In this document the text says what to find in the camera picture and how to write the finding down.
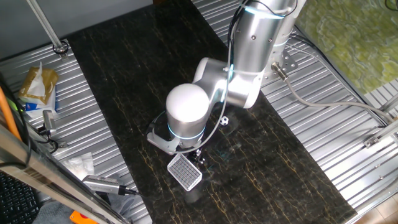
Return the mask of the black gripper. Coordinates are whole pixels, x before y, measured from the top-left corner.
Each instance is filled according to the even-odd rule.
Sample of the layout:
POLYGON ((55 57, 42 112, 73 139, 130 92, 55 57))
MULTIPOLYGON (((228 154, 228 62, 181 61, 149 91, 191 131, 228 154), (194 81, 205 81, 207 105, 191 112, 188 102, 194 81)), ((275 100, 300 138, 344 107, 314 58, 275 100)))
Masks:
POLYGON ((187 149, 185 151, 182 151, 182 154, 195 152, 194 153, 195 161, 197 163, 203 165, 205 163, 205 157, 204 157, 203 151, 200 148, 201 148, 201 146, 194 147, 194 148, 191 148, 191 149, 187 149))

